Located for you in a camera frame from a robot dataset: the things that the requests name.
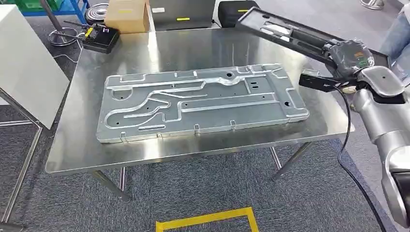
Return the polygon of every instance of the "yellow label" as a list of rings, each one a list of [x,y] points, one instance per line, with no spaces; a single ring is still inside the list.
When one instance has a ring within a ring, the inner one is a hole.
[[[241,216],[247,216],[251,232],[259,232],[256,219],[252,211],[252,207],[228,210],[224,212],[207,214],[197,217],[189,217],[184,219],[177,219],[166,222],[156,222],[156,232],[163,232],[164,230],[176,229],[180,227],[198,225],[202,223],[208,223],[212,221],[225,220],[229,218],[236,218]]]
[[[92,28],[89,28],[84,36],[88,37],[91,34],[91,32],[92,32]]]
[[[188,21],[190,18],[176,18],[177,21]]]
[[[118,10],[118,13],[132,13],[132,10]]]

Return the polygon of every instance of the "black box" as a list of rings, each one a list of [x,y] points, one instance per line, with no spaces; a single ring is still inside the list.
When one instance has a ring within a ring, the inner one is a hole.
[[[253,6],[259,7],[254,1],[221,1],[218,6],[218,18],[223,28],[235,27],[238,19]]]

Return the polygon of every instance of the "green bin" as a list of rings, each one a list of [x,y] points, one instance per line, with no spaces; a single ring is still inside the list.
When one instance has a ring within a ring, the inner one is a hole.
[[[18,6],[21,12],[36,12],[44,11],[41,7],[40,0],[7,0],[15,1],[15,4]],[[64,0],[47,0],[48,5],[52,11],[58,11],[61,7],[61,4]]]

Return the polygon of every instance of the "stamped aluminum panel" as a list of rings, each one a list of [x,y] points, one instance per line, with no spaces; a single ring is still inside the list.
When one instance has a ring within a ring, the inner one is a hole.
[[[308,116],[279,64],[113,75],[105,81],[97,138],[118,143],[283,124]]]

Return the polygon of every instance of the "jeans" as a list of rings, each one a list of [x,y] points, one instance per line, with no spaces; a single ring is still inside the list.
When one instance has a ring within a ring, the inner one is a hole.
[[[390,58],[392,71],[405,85],[410,84],[410,24],[400,13],[384,39],[380,52]]]

